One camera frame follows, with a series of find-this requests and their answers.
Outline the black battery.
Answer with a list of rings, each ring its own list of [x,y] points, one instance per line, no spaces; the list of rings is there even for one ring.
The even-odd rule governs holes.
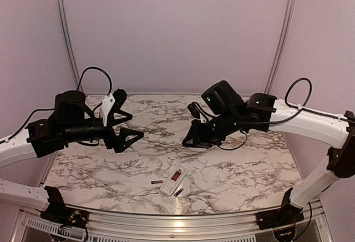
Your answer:
[[[184,188],[179,189],[179,190],[174,194],[174,196],[175,196],[175,197],[179,196],[183,190],[184,190]]]
[[[151,184],[162,184],[163,182],[163,180],[153,180],[151,181]]]

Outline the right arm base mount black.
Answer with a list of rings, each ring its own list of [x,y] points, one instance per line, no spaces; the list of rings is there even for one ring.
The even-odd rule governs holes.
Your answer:
[[[283,211],[279,208],[256,213],[256,221],[260,230],[290,225],[304,219],[302,209]]]

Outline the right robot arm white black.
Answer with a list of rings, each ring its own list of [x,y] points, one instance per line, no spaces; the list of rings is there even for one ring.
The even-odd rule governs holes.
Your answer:
[[[329,145],[321,163],[284,194],[281,207],[275,211],[278,223],[287,224],[334,182],[354,176],[353,112],[327,113],[265,93],[255,93],[244,101],[225,80],[215,83],[201,97],[212,113],[206,113],[197,102],[189,104],[194,120],[182,141],[185,147],[221,148],[228,135],[250,130],[276,131]]]

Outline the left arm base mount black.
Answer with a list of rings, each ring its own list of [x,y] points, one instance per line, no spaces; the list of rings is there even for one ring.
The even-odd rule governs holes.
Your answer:
[[[45,220],[60,224],[61,226],[72,226],[84,229],[88,221],[89,212],[69,207],[47,208],[41,211],[40,217]]]

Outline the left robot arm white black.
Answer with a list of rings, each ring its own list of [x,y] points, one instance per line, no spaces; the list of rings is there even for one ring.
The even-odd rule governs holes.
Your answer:
[[[55,97],[53,113],[25,125],[20,131],[1,140],[1,167],[27,159],[42,158],[68,147],[70,143],[104,142],[107,150],[122,153],[133,143],[143,138],[138,130],[114,127],[132,119],[121,106],[127,94],[122,89],[106,95],[100,114],[85,103],[85,94],[69,90]],[[1,180],[1,202],[39,210],[42,214],[64,223],[70,218],[60,191],[51,186],[31,187]]]

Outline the white remote control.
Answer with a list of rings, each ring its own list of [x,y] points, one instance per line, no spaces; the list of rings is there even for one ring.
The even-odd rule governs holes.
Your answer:
[[[187,174],[187,170],[182,166],[176,166],[167,179],[163,182],[160,187],[160,191],[167,196],[171,196],[178,189],[179,185],[182,183],[184,177]]]

